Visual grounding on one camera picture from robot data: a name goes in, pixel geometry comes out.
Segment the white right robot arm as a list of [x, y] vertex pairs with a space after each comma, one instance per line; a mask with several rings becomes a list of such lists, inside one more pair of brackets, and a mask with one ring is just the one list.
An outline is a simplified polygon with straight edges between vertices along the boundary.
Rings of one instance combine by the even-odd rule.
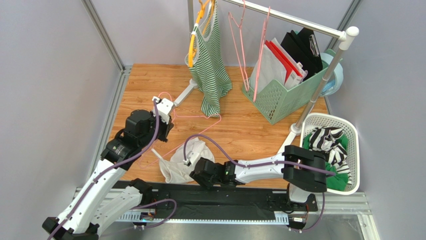
[[326, 158], [322, 153], [287, 145], [283, 152], [257, 160], [231, 160], [221, 164], [202, 157], [189, 176], [206, 189], [215, 185], [236, 187], [258, 180], [283, 179], [289, 183], [289, 200], [305, 203], [310, 194], [328, 190], [327, 178], [334, 173], [326, 170]]

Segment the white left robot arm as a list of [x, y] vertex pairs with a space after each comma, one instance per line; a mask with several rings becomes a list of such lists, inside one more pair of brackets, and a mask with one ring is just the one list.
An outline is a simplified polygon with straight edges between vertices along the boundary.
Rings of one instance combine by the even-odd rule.
[[134, 110], [125, 127], [109, 141], [78, 195], [57, 217], [48, 217], [42, 228], [50, 240], [97, 240], [113, 222], [127, 211], [154, 204], [152, 186], [136, 178], [117, 197], [102, 205], [104, 198], [155, 140], [167, 142], [173, 128], [171, 106], [152, 111]]

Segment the white tank top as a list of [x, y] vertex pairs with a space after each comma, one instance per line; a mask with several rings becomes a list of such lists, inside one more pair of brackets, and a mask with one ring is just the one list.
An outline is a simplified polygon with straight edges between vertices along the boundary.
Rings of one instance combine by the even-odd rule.
[[195, 169], [196, 163], [201, 159], [215, 162], [212, 151], [206, 142], [195, 137], [188, 141], [186, 147], [181, 145], [169, 160], [164, 159], [155, 150], [151, 150], [159, 160], [159, 168], [168, 184], [186, 184], [192, 182], [190, 173]]

